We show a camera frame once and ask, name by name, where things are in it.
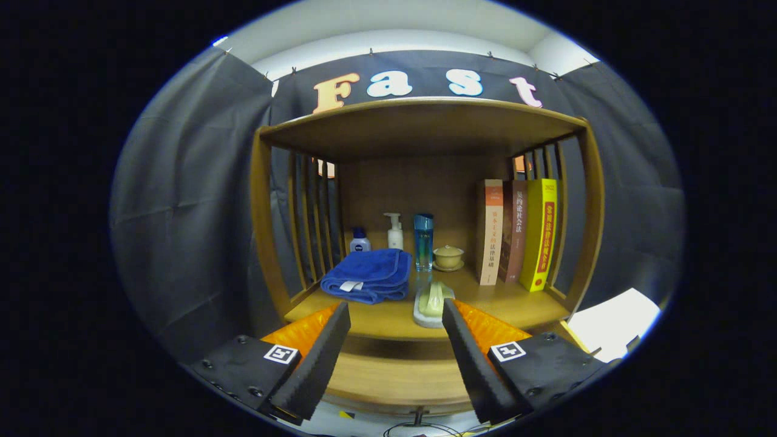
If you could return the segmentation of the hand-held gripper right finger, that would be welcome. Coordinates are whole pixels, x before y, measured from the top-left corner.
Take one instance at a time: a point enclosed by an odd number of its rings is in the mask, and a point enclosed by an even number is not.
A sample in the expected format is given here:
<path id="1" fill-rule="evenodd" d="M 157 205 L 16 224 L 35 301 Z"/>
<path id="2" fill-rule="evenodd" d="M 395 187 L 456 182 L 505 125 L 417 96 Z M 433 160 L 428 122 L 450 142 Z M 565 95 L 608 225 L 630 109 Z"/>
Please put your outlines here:
<path id="1" fill-rule="evenodd" d="M 442 320 L 482 422 L 549 410 L 608 370 L 554 330 L 528 334 L 458 299 L 445 299 Z"/>

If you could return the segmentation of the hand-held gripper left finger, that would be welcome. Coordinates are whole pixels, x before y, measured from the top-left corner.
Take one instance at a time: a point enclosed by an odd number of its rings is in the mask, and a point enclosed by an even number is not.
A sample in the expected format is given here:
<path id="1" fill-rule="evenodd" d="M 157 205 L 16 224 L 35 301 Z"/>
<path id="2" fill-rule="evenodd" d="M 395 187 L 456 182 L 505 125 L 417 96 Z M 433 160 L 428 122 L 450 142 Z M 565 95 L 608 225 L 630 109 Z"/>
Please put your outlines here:
<path id="1" fill-rule="evenodd" d="M 184 370 L 253 414 L 302 425 L 327 391 L 350 327 L 348 304 L 336 302 L 261 339 L 235 336 Z"/>

